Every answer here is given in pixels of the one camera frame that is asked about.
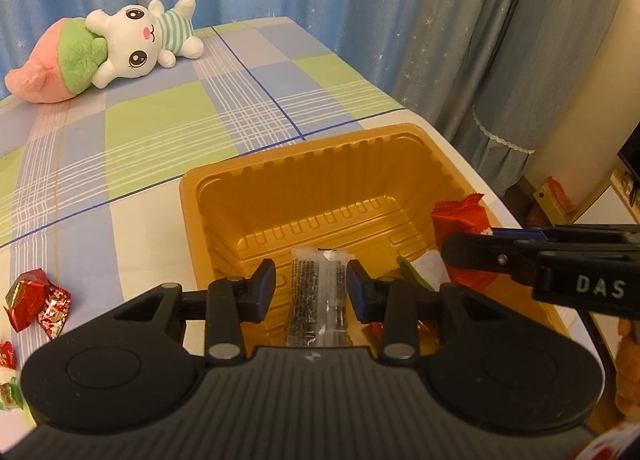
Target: beige wall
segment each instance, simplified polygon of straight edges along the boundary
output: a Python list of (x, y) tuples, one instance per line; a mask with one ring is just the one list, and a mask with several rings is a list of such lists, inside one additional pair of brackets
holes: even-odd
[(620, 0), (613, 23), (580, 88), (524, 174), (539, 187), (553, 176), (575, 202), (612, 169), (640, 121), (640, 0)]

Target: plaid tablecloth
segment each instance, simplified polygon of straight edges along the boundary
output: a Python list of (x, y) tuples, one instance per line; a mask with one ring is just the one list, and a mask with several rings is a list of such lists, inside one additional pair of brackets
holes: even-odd
[[(65, 330), (163, 281), (193, 288), (178, 197), (192, 167), (376, 125), (412, 122), (440, 145), (503, 225), (517, 223), (421, 117), (367, 82), (288, 18), (200, 30), (199, 60), (179, 58), (53, 105), (0, 102), (0, 292), (42, 267), (74, 296)], [(202, 347), (188, 327), (186, 347)], [(16, 335), (23, 364), (47, 340)], [(0, 382), (11, 372), (0, 368)], [(0, 451), (33, 423), (0, 412)]]

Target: plush toy eye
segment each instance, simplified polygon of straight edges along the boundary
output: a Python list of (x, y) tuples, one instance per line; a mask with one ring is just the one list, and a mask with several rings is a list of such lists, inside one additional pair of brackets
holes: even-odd
[(140, 9), (129, 9), (125, 14), (132, 20), (140, 20), (145, 15)]
[(146, 52), (144, 50), (137, 50), (129, 56), (129, 66), (137, 68), (143, 66), (146, 63)]

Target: finger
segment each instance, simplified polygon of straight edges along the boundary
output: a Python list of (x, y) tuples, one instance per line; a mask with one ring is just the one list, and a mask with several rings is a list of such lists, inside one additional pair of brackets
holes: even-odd
[(630, 400), (626, 400), (626, 398), (619, 393), (616, 393), (616, 406), (625, 416), (629, 416), (638, 409), (636, 404), (632, 403)]
[(620, 374), (616, 376), (616, 393), (634, 404), (640, 404), (640, 383)]
[(622, 337), (631, 334), (631, 322), (628, 319), (618, 320), (618, 334)]
[(630, 335), (620, 341), (616, 370), (631, 382), (640, 382), (640, 345)]

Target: white lace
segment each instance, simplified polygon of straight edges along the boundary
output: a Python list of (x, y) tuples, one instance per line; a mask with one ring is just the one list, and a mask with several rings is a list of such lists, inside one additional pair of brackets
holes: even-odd
[(484, 135), (486, 135), (487, 137), (489, 137), (492, 141), (495, 141), (498, 144), (504, 145), (508, 148), (510, 148), (511, 150), (516, 150), (516, 151), (521, 151), (522, 153), (527, 153), (529, 155), (531, 155), (535, 150), (527, 150), (527, 148), (522, 148), (518, 145), (515, 145), (513, 143), (510, 143), (508, 141), (505, 141), (502, 137), (498, 137), (497, 135), (491, 133), (489, 130), (487, 130), (484, 126), (482, 126), (482, 123), (480, 122), (480, 119), (478, 119), (478, 116), (476, 115), (476, 106), (473, 105), (471, 107), (471, 115), (474, 117), (474, 121), (476, 122), (476, 125), (478, 125), (478, 128), (480, 129), (480, 131), (482, 133), (484, 133)]

